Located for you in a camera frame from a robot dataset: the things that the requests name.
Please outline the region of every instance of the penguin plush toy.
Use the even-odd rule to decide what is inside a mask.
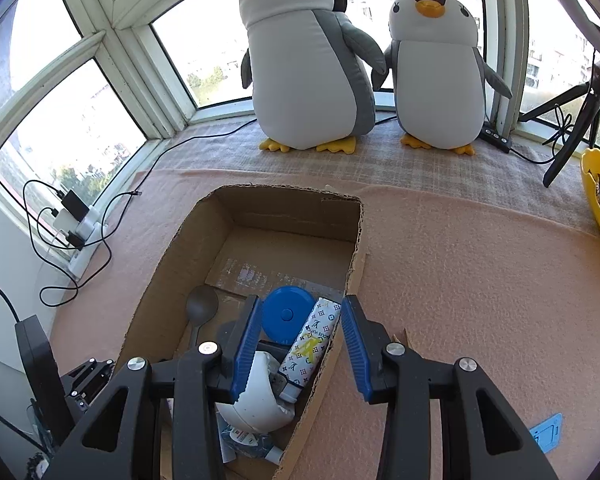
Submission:
[[[378,44],[354,27],[347,0],[240,0],[249,38],[242,86],[269,137],[261,150],[353,153],[374,127],[371,83],[361,59],[386,73]]]
[[[395,108],[413,148],[474,154],[484,123],[484,81],[511,98],[482,59],[474,17],[457,0],[396,0],[389,12],[391,45],[384,51],[394,78]],[[388,72],[372,71],[374,89]]]

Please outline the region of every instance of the yellow penguin foot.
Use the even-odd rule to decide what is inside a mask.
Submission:
[[[420,139],[416,139],[415,137],[410,136],[409,134],[404,134],[400,138],[400,143],[404,144],[405,146],[411,146],[412,148],[424,148],[425,150],[431,149],[430,144],[422,142]]]
[[[269,150],[270,152],[276,152],[277,150],[280,150],[282,153],[286,153],[291,149],[290,147],[271,139],[263,140],[258,147],[261,150]]]
[[[467,155],[475,155],[474,147],[470,144],[465,144],[459,148],[454,148],[451,151],[456,152],[458,155],[462,155],[463,153],[466,153]]]
[[[356,138],[345,137],[344,139],[332,140],[331,142],[325,142],[315,147],[319,152],[329,150],[331,153],[345,152],[347,155],[351,155],[356,150]]]

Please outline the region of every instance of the blue disc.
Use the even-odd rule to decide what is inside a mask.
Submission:
[[[299,286],[281,286],[262,303],[262,328],[276,343],[291,345],[314,309],[314,297]]]

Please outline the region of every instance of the spoon handle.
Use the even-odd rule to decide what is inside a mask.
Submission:
[[[196,347],[196,341],[198,341],[198,332],[200,331],[200,325],[191,327],[191,337],[189,339],[189,350]]]

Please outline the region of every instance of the silver bolt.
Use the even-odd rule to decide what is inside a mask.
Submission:
[[[142,370],[145,364],[146,361],[141,357],[132,357],[127,362],[126,367],[129,368],[129,370]]]
[[[460,359],[459,365],[465,372],[473,372],[478,367],[478,364],[470,357]]]
[[[391,355],[402,355],[405,352],[404,345],[401,343],[389,343],[386,351]]]
[[[207,341],[198,347],[198,352],[204,355],[215,354],[217,351],[218,345],[213,341]]]

